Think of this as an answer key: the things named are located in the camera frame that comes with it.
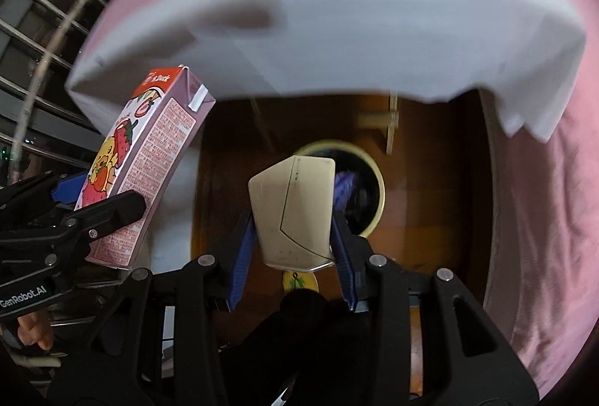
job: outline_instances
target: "person's leg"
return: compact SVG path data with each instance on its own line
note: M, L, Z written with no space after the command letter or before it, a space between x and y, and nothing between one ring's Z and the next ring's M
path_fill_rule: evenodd
M331 303L286 406L362 406L370 364L369 313Z
M229 406L270 406L284 382L297 372L321 326L326 299L296 290L241 345L223 351L221 365Z

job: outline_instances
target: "pink fabric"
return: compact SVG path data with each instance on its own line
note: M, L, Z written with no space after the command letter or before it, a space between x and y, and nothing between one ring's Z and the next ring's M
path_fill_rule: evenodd
M492 262L487 311L502 323L541 396L567 371L599 318L599 0L571 2L588 41L555 133L544 145L526 131L511 139L493 132L498 183L511 199L499 202L499 211L513 208L519 255L510 262L498 252ZM502 240L508 232L500 231L497 246L514 245ZM510 303L502 284L510 288L517 275L519 297Z

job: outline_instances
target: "pink carton box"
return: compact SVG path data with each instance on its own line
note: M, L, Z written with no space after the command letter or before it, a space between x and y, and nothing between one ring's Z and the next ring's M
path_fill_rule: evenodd
M185 149L215 104L188 67L152 70L104 140L75 209L136 190L148 209L139 222L92 243L90 262L133 267L158 202Z

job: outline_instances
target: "beige computer mouse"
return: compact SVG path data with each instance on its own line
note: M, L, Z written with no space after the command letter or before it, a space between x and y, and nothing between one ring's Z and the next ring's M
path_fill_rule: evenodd
M264 263L313 272L333 264L329 246L335 161L291 156L248 183Z

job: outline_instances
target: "wooden floor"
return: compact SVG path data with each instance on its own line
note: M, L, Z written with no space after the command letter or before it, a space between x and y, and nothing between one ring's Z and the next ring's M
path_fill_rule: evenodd
M393 154L384 133L356 127L361 110L388 110L386 96L325 96L259 100L261 124L248 100L215 105L204 127L196 202L195 255L231 232L250 207L247 182L255 174L320 139L341 139L365 149L386 187L381 221L369 237L375 252L404 268L434 272L450 267L482 297L490 249L490 169L477 97L425 105L399 100ZM319 271L320 292L340 296L334 268ZM263 264L256 249L238 311L217 317L219 336L243 339L275 311L282 273Z

